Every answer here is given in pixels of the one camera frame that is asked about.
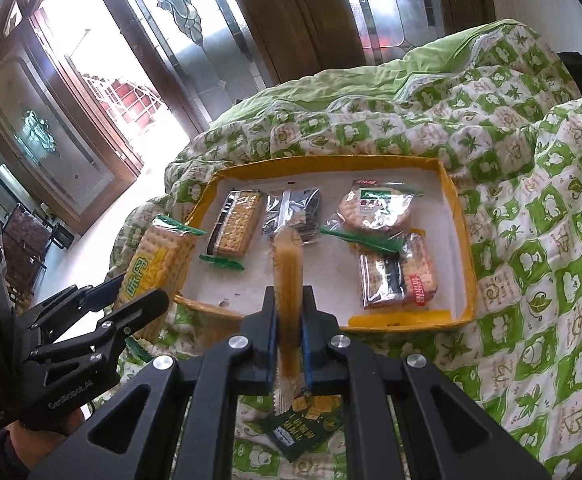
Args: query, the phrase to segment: doorway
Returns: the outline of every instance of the doorway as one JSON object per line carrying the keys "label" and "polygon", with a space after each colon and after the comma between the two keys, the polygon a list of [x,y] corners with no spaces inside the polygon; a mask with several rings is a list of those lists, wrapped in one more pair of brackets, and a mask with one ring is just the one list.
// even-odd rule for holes
{"label": "doorway", "polygon": [[113,140],[126,148],[119,155],[138,170],[163,170],[196,132],[175,120],[104,1],[41,0],[36,17],[55,57],[67,60],[116,127],[119,139]]}

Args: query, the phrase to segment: human hand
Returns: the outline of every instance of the human hand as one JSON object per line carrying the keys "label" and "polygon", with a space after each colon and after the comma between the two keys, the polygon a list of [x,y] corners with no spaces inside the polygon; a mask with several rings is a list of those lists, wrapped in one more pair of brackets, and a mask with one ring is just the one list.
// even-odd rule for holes
{"label": "human hand", "polygon": [[[72,412],[64,425],[66,434],[74,433],[84,422],[81,409]],[[11,445],[16,455],[27,468],[33,469],[45,456],[66,440],[66,435],[54,431],[32,431],[15,421],[7,426]]]}

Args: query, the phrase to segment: round cracker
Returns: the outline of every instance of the round cracker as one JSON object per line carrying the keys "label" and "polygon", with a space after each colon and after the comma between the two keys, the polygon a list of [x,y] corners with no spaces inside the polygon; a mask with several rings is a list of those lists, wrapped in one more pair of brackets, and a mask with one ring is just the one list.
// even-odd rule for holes
{"label": "round cracker", "polygon": [[338,213],[348,227],[370,232],[388,232],[400,230],[410,215],[411,196],[390,187],[378,187],[377,190],[391,192],[387,211],[360,211],[360,189],[352,189],[338,206]]}

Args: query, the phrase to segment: red label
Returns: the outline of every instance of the red label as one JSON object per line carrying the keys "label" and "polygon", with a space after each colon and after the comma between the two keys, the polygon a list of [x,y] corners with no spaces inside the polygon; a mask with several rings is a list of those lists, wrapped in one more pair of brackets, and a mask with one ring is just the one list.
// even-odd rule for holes
{"label": "red label", "polygon": [[422,306],[424,305],[424,287],[422,286],[422,280],[417,274],[412,274],[409,276],[411,280],[411,286],[415,293],[415,303]]}

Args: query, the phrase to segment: person's arm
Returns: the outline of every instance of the person's arm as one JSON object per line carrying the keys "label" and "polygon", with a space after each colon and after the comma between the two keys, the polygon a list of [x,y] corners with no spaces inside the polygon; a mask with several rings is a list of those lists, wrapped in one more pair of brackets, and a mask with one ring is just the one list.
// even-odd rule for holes
{"label": "person's arm", "polygon": [[[82,410],[69,415],[64,429],[70,435],[84,421]],[[31,431],[20,422],[0,430],[0,480],[26,480],[45,456],[66,440],[66,435],[53,431]]]}

